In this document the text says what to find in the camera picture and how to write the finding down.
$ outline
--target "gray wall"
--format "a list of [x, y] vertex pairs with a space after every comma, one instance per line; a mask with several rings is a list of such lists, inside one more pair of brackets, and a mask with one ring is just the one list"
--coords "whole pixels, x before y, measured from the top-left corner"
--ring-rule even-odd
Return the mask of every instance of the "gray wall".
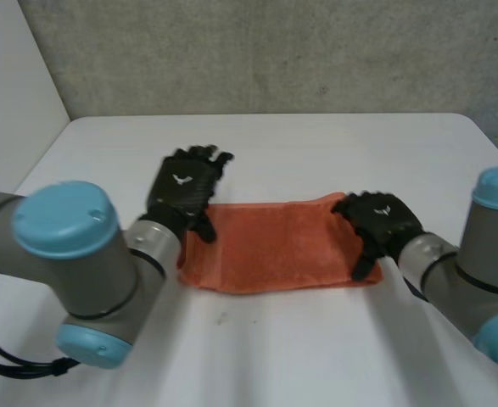
[[457, 112], [498, 146], [498, 2], [20, 0], [72, 119]]

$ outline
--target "logo on robotic hand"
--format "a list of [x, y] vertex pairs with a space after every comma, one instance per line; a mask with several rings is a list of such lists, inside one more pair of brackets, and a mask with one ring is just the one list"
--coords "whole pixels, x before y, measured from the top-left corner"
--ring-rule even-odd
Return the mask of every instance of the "logo on robotic hand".
[[373, 212], [375, 212], [376, 214], [379, 214], [379, 215], [389, 216], [390, 215], [390, 206], [386, 205], [386, 208], [384, 208], [384, 209], [374, 209]]
[[191, 176], [187, 176], [186, 178], [179, 178], [178, 176], [176, 176], [175, 174], [173, 174], [173, 179], [175, 181], [177, 181], [177, 184], [182, 185], [182, 184], [186, 184], [187, 182], [190, 182], [192, 180], [192, 177]]

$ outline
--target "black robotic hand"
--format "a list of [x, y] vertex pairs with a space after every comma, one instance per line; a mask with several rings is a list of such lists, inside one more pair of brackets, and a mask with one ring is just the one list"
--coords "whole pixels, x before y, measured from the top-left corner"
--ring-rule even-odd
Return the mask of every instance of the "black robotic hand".
[[351, 193], [332, 212], [342, 215], [364, 244], [352, 273], [354, 281], [364, 280], [381, 257], [391, 256], [397, 262], [405, 244], [424, 233], [418, 218], [390, 193]]
[[205, 242], [213, 242], [216, 232], [205, 210], [224, 165], [233, 159], [222, 152], [212, 160], [216, 152], [216, 146], [192, 146], [165, 157], [148, 193], [148, 213], [143, 218], [158, 221], [179, 237], [192, 230]]

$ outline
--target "orange cloth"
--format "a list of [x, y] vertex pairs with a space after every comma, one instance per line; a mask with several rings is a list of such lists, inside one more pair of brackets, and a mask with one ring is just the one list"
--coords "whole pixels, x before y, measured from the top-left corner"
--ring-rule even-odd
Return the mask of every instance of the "orange cloth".
[[362, 243], [346, 220], [330, 213], [343, 197], [211, 205], [217, 241], [205, 244], [188, 233], [180, 280], [231, 294], [380, 282], [378, 265], [364, 282], [350, 280]]

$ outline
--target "black cable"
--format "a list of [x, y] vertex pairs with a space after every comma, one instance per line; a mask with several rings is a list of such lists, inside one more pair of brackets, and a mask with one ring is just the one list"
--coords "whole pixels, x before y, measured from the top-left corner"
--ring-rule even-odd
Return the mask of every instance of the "black cable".
[[67, 373], [68, 369], [79, 365], [79, 362], [71, 358], [60, 358], [50, 363], [30, 362], [13, 356], [0, 348], [0, 356], [13, 362], [16, 366], [0, 364], [0, 376], [13, 379], [38, 379], [45, 376], [60, 376]]

